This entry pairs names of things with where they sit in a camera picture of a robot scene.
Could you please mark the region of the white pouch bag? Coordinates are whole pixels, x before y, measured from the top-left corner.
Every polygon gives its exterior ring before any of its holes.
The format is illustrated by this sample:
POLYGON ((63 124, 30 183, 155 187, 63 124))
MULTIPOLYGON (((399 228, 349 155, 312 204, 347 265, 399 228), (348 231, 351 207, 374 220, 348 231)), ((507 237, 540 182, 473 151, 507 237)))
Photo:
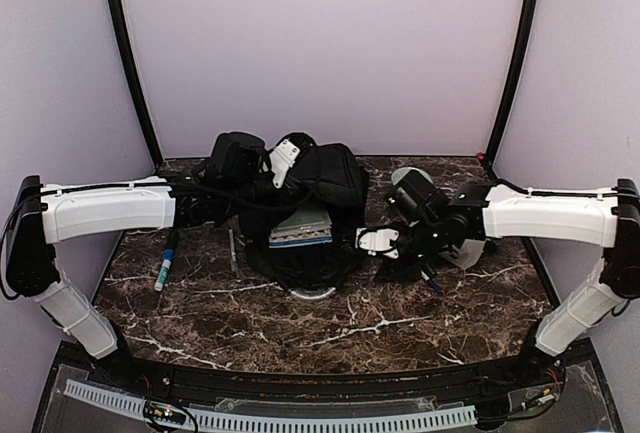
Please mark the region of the white pouch bag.
POLYGON ((474 266, 485 250, 485 240, 465 240, 460 246, 451 245, 441 257, 454 266, 467 270, 474 266))

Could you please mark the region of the dog picture book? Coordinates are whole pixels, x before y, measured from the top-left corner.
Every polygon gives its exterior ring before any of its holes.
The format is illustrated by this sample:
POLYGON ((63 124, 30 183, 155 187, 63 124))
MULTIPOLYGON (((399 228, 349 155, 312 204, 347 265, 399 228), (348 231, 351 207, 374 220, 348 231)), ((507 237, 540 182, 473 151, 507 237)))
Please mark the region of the dog picture book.
POLYGON ((332 241, 333 241, 333 238, 331 235, 287 237, 287 238, 276 238, 276 239, 270 238, 269 247, 271 249, 294 248, 294 247, 303 247, 303 246, 318 245, 318 244, 327 244, 327 243, 331 243, 332 241))

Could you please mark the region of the grey notebook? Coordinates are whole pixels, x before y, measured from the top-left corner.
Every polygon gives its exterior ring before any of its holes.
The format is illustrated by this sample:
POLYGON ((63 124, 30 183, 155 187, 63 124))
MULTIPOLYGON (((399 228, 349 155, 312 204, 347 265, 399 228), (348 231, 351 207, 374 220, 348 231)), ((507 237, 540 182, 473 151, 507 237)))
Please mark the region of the grey notebook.
POLYGON ((331 218, 323 205, 307 203, 271 230, 275 238, 302 233, 315 233, 331 228, 331 218))

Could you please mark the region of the black student bag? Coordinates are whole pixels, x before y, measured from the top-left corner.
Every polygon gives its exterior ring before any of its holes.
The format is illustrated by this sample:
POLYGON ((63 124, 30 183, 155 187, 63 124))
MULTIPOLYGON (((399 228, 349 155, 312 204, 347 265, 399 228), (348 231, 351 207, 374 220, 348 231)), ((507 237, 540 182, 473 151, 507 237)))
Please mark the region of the black student bag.
POLYGON ((243 212, 239 228, 246 240, 246 261, 254 272, 276 282, 284 290, 301 295, 327 295, 364 263, 355 247, 356 230, 364 225, 368 173, 350 149, 340 143, 319 146, 320 182, 307 203, 323 205, 331 228, 286 237, 331 235, 327 244, 271 249, 271 230, 299 207, 284 213, 243 212))

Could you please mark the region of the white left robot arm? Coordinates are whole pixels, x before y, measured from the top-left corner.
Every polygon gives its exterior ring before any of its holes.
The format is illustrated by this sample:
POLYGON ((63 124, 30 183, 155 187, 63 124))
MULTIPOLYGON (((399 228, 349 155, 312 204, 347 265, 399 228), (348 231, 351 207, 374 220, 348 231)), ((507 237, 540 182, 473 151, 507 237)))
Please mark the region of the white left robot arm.
POLYGON ((1 293, 32 299, 120 389, 141 380, 119 328, 98 312, 56 263, 56 244, 131 229, 186 229, 246 211, 287 212, 310 199, 321 176, 316 142, 304 133, 267 149, 241 132, 218 136, 187 174, 77 186, 22 180, 1 236, 1 293))

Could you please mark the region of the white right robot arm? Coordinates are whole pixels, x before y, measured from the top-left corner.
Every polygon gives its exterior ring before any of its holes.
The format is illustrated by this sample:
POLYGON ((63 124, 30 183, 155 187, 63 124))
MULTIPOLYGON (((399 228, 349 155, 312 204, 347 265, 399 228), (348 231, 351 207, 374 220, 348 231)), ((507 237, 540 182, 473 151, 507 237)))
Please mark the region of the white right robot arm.
POLYGON ((639 192, 620 179, 613 188, 548 191, 500 179, 464 184, 452 196, 415 168, 392 177, 387 197, 402 218, 391 226, 361 228, 357 248, 383 257, 392 271, 426 273, 443 256, 473 264, 489 239, 546 238, 596 245, 593 271, 551 313, 532 326, 510 377, 534 385, 570 344, 616 307, 639 297, 639 192))

